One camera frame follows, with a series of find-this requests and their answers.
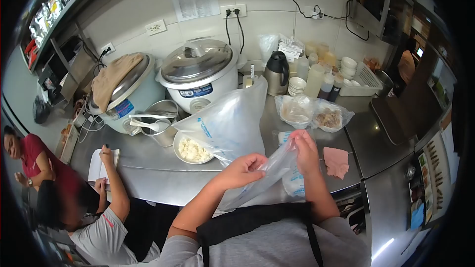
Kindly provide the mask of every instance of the rice cooker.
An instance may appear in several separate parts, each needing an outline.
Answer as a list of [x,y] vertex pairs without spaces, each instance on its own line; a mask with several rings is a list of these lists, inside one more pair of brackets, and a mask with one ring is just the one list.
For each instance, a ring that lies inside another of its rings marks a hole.
[[130,70],[112,92],[106,112],[103,113],[93,99],[89,102],[93,115],[99,115],[115,131],[130,135],[139,133],[140,128],[130,126],[128,115],[144,111],[165,98],[165,88],[155,81],[155,57],[137,54],[143,55],[142,61]]
[[194,114],[237,89],[238,52],[213,40],[186,43],[163,61],[156,80],[186,112]]

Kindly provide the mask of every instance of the dark hair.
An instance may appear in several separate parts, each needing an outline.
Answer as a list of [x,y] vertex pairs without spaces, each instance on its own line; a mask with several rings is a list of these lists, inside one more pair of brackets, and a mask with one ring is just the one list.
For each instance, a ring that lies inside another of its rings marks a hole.
[[58,187],[51,180],[44,180],[38,189],[37,215],[40,223],[57,229],[64,229],[61,222],[63,205],[59,197]]
[[409,38],[406,41],[406,50],[410,51],[411,53],[415,52],[416,50],[417,41],[413,38]]
[[17,133],[15,132],[15,130],[12,127],[7,125],[3,128],[3,134],[4,135],[7,135],[7,134],[8,135],[16,135]]

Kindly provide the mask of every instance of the ham slice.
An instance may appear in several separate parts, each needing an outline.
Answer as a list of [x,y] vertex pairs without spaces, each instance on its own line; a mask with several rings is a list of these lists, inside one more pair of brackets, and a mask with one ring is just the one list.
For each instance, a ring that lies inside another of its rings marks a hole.
[[348,152],[332,147],[324,147],[324,160],[327,174],[343,179],[348,172]]

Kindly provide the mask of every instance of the hand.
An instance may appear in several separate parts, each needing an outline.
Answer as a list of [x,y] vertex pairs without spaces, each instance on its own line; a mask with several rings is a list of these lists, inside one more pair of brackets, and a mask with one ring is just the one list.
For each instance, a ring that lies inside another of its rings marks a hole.
[[216,175],[211,182],[223,190],[244,187],[265,176],[265,171],[257,169],[266,161],[267,158],[258,153],[239,157]]
[[102,146],[102,153],[99,154],[99,157],[101,157],[102,162],[105,164],[111,164],[112,166],[114,165],[114,155],[112,154],[112,151],[110,148],[107,146],[103,145]]
[[102,198],[106,198],[106,192],[105,192],[105,181],[106,181],[106,178],[103,177],[103,178],[98,178],[96,181],[95,181],[95,185],[94,185],[94,190],[96,192],[99,193],[99,196],[101,196]]
[[300,174],[320,173],[317,146],[310,134],[306,130],[299,129],[289,135],[289,139],[293,138],[298,149],[297,168]]
[[27,178],[21,172],[15,172],[15,180],[18,181],[22,186],[29,187]]

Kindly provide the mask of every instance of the rice cooker lid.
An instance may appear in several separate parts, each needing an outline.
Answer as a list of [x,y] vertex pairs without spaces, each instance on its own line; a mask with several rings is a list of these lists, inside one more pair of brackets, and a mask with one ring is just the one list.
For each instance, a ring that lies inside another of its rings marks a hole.
[[[150,64],[150,57],[147,54],[143,53],[134,53],[130,54],[131,56],[134,56],[135,54],[141,54],[143,56],[142,61],[140,61],[139,64],[137,64],[134,68],[132,68],[129,73],[120,81],[120,83],[117,85],[116,89],[114,92],[112,92],[111,100],[109,101],[109,104],[115,103],[115,102],[121,102],[121,101],[116,101],[117,99],[120,99],[121,96],[132,87],[137,80],[148,70],[148,66]],[[91,106],[95,109],[98,109],[99,107],[94,103],[94,100],[91,99]]]
[[219,40],[186,43],[165,59],[162,77],[174,84],[204,80],[228,66],[232,57],[231,47]]

